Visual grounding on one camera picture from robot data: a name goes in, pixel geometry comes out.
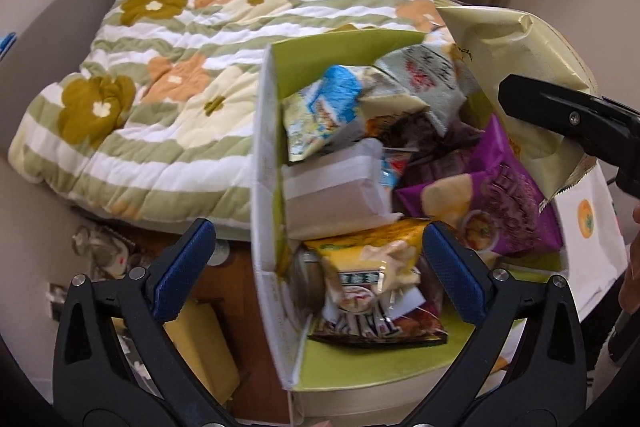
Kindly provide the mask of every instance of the blue object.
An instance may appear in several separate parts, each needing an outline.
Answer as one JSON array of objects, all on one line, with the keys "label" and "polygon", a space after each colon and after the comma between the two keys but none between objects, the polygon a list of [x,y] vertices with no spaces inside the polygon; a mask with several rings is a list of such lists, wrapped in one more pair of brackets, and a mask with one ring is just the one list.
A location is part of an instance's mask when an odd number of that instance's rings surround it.
[{"label": "blue object", "polygon": [[424,255],[462,320],[476,327],[482,324],[486,317],[486,293],[460,259],[458,250],[462,245],[452,245],[434,225],[424,229],[422,245]]},{"label": "blue object", "polygon": [[171,266],[153,289],[151,312],[159,322],[169,322],[178,316],[191,288],[216,249],[216,230],[213,224],[201,219],[198,225],[195,230],[189,229],[186,232],[185,235],[189,234],[191,237],[175,255]]},{"label": "blue object", "polygon": [[2,60],[2,58],[6,55],[6,52],[9,51],[9,48],[14,45],[16,38],[16,33],[11,32],[0,41],[0,60]]}]

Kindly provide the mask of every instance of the blue gripper pad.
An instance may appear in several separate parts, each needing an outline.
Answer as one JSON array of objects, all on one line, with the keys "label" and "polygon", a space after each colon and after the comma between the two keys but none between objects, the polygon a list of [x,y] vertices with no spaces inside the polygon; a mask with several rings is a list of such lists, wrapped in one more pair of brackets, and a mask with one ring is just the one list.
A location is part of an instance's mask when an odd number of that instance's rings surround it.
[{"label": "blue gripper pad", "polygon": [[207,219],[197,219],[178,242],[151,265],[150,271],[155,267],[163,270],[159,273],[161,278],[158,282],[153,280],[153,276],[149,277],[153,285],[151,312],[157,321],[169,322],[178,316],[215,249],[216,230],[213,224]]},{"label": "blue gripper pad", "polygon": [[444,223],[425,227],[422,251],[462,320],[482,324],[492,284],[478,254],[460,245]]}]

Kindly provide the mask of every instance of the bed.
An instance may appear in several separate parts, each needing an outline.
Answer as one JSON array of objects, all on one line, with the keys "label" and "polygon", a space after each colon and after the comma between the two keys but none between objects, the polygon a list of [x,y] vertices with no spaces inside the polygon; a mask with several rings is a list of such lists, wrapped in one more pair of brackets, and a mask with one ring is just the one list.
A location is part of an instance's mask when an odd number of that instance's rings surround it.
[{"label": "bed", "polygon": [[371,27],[450,41],[433,0],[57,0],[0,63],[0,146],[94,216],[247,241],[264,49]]}]

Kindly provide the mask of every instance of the wooden floor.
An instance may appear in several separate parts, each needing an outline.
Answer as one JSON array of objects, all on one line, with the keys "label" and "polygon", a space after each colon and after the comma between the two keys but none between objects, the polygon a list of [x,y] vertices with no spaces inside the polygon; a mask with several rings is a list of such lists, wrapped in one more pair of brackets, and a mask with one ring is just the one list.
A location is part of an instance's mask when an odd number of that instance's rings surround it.
[{"label": "wooden floor", "polygon": [[[178,237],[139,229],[118,231],[155,254]],[[280,386],[262,328],[250,245],[231,242],[231,252],[223,266],[207,266],[193,289],[196,299],[212,302],[240,372],[241,383],[230,412],[238,419],[288,424],[287,394]]]}]

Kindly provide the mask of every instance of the yellow snack bag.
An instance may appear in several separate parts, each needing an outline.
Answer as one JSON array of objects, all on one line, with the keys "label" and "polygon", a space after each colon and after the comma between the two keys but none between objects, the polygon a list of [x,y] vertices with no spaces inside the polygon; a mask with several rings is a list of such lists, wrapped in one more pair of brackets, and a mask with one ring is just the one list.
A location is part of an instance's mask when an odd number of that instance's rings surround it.
[{"label": "yellow snack bag", "polygon": [[576,142],[508,117],[498,103],[500,82],[511,73],[599,96],[593,74],[566,39],[542,19],[517,10],[445,6],[438,13],[545,198],[580,179],[589,163]]},{"label": "yellow snack bag", "polygon": [[304,244],[321,256],[327,291],[338,308],[364,313],[383,293],[420,282],[415,264],[428,223],[425,219],[403,219]]}]

